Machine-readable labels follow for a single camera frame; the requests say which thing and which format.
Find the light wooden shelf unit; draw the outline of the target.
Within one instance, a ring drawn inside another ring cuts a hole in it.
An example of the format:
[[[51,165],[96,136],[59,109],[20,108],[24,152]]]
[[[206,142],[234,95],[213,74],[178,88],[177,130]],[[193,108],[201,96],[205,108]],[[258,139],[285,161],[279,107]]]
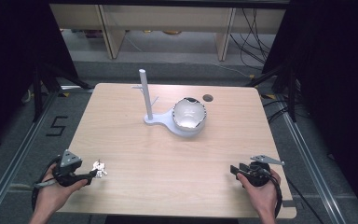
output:
[[[235,7],[148,7],[52,4],[50,9],[62,29],[100,30],[110,58],[118,56],[127,30],[213,33],[218,59],[227,55],[231,33],[274,35],[283,9]]]

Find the black metal stand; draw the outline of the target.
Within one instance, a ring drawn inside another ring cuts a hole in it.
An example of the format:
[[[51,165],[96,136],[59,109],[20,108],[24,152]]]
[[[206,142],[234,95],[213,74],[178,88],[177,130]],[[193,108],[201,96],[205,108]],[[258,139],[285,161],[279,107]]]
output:
[[[34,121],[37,121],[44,111],[42,100],[42,86],[45,86],[48,92],[58,93],[62,91],[57,78],[64,79],[76,84],[80,89],[92,90],[93,86],[82,81],[77,72],[68,73],[58,66],[49,63],[38,63],[34,68],[33,87],[34,87]]]
[[[271,69],[260,77],[251,80],[246,87],[255,87],[258,84],[276,76],[276,80],[272,86],[275,93],[282,93],[288,90],[288,114],[292,122],[296,122],[295,104],[296,104],[296,76],[295,71],[290,63],[282,63],[276,68]]]

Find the white key stand with pole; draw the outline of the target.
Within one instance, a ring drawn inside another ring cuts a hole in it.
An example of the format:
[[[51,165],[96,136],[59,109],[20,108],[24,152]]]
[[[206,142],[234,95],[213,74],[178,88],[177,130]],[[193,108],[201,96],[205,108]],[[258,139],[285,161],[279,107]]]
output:
[[[144,69],[139,70],[139,77],[141,80],[141,85],[134,86],[134,89],[139,89],[144,97],[145,109],[146,109],[146,115],[144,116],[144,123],[146,125],[150,125],[150,126],[161,125],[167,128],[171,133],[185,138],[194,137],[204,129],[205,125],[200,131],[195,131],[195,132],[185,132],[177,128],[172,119],[173,107],[171,107],[167,112],[163,114],[154,113],[152,110],[152,105],[157,101],[158,98],[156,98],[154,101],[151,101],[150,99],[147,75]]]

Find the bunch of silver keys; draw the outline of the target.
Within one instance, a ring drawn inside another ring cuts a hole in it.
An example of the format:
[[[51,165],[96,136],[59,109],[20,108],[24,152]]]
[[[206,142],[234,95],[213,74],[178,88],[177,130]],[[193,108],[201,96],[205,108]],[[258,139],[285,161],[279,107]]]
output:
[[[105,163],[101,161],[96,161],[93,163],[92,170],[96,172],[96,178],[102,178],[104,175],[107,175],[105,171]]]

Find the person's left hand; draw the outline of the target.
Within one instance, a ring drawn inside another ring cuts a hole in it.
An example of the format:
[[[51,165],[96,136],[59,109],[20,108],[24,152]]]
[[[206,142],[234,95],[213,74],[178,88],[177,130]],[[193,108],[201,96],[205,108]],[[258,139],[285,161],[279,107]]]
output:
[[[83,188],[87,183],[87,179],[82,179],[69,187],[54,183],[42,188],[38,193],[34,213],[40,217],[51,217],[65,205],[74,192]]]

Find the black curtain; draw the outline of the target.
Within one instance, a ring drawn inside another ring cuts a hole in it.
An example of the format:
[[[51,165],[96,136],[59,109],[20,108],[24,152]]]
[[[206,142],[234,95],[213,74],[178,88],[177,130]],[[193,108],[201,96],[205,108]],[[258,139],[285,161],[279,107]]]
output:
[[[358,0],[288,0],[265,64],[289,59],[330,153],[358,198]]]
[[[35,71],[77,76],[49,0],[0,0],[0,132]]]

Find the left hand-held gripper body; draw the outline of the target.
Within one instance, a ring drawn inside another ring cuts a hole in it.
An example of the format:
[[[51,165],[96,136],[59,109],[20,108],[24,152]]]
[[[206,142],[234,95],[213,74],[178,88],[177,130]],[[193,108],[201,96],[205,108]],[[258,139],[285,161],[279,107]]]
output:
[[[66,149],[63,154],[59,157],[58,164],[53,169],[53,177],[63,187],[69,187],[75,182],[87,179],[87,175],[76,175],[75,171],[82,164],[82,160]]]

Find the shiny silver bowl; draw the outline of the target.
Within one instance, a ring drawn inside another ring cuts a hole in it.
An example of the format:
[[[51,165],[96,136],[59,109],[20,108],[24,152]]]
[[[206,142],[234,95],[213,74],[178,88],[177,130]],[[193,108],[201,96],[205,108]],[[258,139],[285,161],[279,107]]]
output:
[[[172,119],[177,128],[185,132],[200,131],[207,118],[203,103],[192,97],[178,101],[172,109]]]

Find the person's right hand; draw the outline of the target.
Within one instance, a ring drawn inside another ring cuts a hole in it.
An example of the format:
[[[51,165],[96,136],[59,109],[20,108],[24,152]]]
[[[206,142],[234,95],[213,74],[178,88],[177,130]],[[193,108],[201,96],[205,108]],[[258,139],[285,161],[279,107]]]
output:
[[[273,214],[275,216],[278,199],[274,184],[269,181],[262,187],[254,187],[244,175],[237,174],[237,178],[248,192],[251,204],[257,214]]]

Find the grey metal floor rail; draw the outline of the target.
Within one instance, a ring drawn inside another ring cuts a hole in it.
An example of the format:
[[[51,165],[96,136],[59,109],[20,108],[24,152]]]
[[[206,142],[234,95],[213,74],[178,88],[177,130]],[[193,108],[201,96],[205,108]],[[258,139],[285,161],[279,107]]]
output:
[[[328,216],[330,217],[333,224],[347,224],[339,206],[337,203],[337,200],[333,196],[333,193],[331,189],[328,187],[326,181],[324,180],[324,177],[315,161],[313,156],[310,153],[310,149],[299,130],[297,124],[292,121],[291,117],[284,113],[282,115],[284,117],[285,123],[289,129],[289,132],[291,133],[292,137],[294,138],[294,141],[296,143],[296,147],[299,151],[299,154],[302,157],[302,160],[305,163],[305,166],[307,167],[307,170],[310,174],[310,178],[317,189],[321,200],[324,204],[324,207],[326,209],[326,212]]]
[[[19,171],[23,161],[25,160],[25,157],[29,153],[31,145],[34,142],[37,133],[40,130],[40,126],[43,124],[45,120],[48,110],[51,108],[52,103],[55,101],[58,95],[59,94],[57,92],[53,92],[47,96],[46,101],[42,105],[42,111],[40,112],[39,117],[32,122],[29,130],[27,131],[27,134],[23,138],[20,146],[18,147],[16,153],[14,154],[14,157],[12,158],[5,172],[0,178],[0,205],[7,194],[7,191],[9,189],[9,186],[14,176]]]

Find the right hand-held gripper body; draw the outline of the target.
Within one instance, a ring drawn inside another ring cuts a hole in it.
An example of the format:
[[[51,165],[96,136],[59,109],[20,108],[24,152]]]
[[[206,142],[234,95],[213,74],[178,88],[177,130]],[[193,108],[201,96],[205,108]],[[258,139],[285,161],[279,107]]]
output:
[[[252,156],[251,160],[252,162],[247,164],[250,172],[244,172],[244,175],[254,187],[262,187],[270,181],[272,174],[269,166],[271,164],[285,165],[284,161],[278,161],[266,155]]]

